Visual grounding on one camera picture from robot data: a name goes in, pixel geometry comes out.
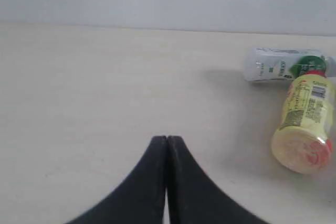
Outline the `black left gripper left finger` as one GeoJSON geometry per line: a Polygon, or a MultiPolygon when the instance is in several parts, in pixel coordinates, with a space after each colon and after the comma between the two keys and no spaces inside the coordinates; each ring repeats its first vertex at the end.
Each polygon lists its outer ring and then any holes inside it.
{"type": "Polygon", "coordinates": [[[105,199],[70,223],[163,223],[166,136],[151,139],[143,156],[105,199]]]}

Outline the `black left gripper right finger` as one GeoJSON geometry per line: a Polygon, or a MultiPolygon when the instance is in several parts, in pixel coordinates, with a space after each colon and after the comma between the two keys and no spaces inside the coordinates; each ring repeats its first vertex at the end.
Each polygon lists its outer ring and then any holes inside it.
{"type": "Polygon", "coordinates": [[[225,194],[202,170],[180,136],[167,138],[170,223],[265,223],[225,194]]]}

